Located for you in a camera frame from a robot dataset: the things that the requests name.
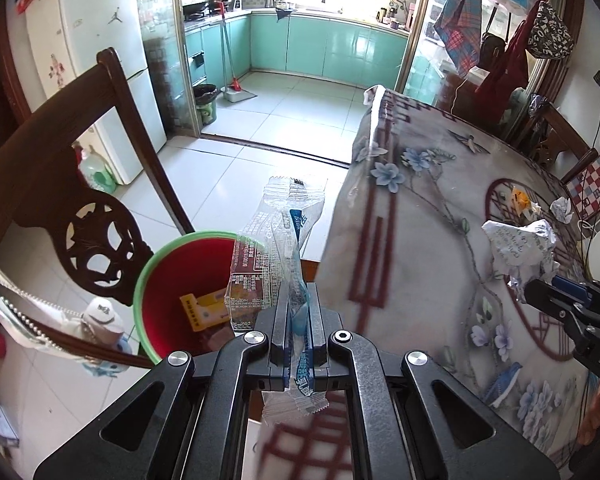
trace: screw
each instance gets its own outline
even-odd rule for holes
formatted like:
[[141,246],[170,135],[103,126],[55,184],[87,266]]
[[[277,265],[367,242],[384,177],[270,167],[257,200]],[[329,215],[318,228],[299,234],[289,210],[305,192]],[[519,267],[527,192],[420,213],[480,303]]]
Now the screw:
[[167,358],[167,361],[171,366],[182,366],[188,360],[189,356],[187,356],[187,354],[185,354],[181,350],[178,350],[177,352],[172,352]]
[[336,343],[348,343],[351,341],[351,332],[347,332],[346,330],[338,330],[335,334],[333,334],[333,340]]
[[262,332],[258,332],[257,330],[252,330],[244,335],[244,340],[250,345],[257,345],[258,343],[262,343],[264,341],[264,334]]
[[422,366],[427,363],[429,358],[424,352],[420,352],[419,350],[415,350],[407,354],[407,361],[415,366]]

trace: dining table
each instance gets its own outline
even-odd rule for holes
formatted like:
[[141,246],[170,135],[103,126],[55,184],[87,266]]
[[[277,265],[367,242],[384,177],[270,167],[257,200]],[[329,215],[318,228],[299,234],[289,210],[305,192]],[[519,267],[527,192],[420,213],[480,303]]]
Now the dining table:
[[[576,218],[565,224],[550,210],[566,190],[447,112],[381,86],[365,103],[315,279],[320,305],[379,350],[425,352],[564,468],[597,379],[574,360],[562,325],[494,268],[481,227],[528,225],[512,202],[522,190],[556,235],[558,273],[582,282]],[[346,400],[328,399],[313,415],[262,425],[256,478],[352,478]]]

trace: black handbag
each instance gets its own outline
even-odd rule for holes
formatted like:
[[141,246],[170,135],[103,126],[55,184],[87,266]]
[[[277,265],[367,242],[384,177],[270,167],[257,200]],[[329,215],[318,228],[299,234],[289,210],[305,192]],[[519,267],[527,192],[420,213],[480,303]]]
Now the black handbag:
[[480,58],[478,60],[478,68],[490,72],[498,61],[498,58],[504,54],[509,41],[509,29],[511,28],[511,13],[509,13],[509,23],[507,23],[507,37],[503,40],[501,37],[491,34],[489,27],[493,22],[493,18],[496,15],[498,6],[493,7],[493,12],[489,18],[487,29],[482,35],[482,45],[480,46]]
[[547,2],[540,2],[538,13],[531,28],[526,50],[536,59],[563,59],[575,46],[569,29],[555,9]]

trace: refrigerator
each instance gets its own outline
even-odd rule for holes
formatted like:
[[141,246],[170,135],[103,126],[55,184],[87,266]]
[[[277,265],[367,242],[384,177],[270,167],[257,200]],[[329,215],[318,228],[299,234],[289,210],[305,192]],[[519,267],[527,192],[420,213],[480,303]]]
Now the refrigerator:
[[[154,148],[166,142],[149,78],[136,0],[34,0],[26,12],[34,63],[46,98],[86,72],[112,46]],[[110,165],[120,184],[142,170],[115,108],[79,138]]]

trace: teal cabinet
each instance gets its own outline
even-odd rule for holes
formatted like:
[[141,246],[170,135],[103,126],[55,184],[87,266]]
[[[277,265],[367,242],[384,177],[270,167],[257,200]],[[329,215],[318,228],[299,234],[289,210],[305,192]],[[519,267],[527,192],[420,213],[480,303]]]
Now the teal cabinet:
[[289,20],[276,16],[251,15],[251,66],[286,70],[286,45]]
[[222,43],[220,40],[220,25],[202,28],[202,47],[205,51],[206,82],[222,88],[231,81],[230,76],[222,79]]
[[228,25],[235,76],[241,77],[251,67],[251,20],[248,16],[241,16],[229,21]]
[[202,32],[200,30],[192,30],[185,35],[185,43],[187,45],[187,63],[189,64],[189,75],[191,83],[195,84],[205,76],[204,62],[200,66],[196,66],[196,60],[200,60],[197,56],[202,52]]
[[322,76],[359,84],[370,34],[364,25],[329,22]]
[[383,85],[393,90],[406,48],[407,38],[404,36],[372,30],[360,84],[367,88]]
[[294,16],[289,20],[286,70],[321,76],[327,36],[332,23],[321,18]]

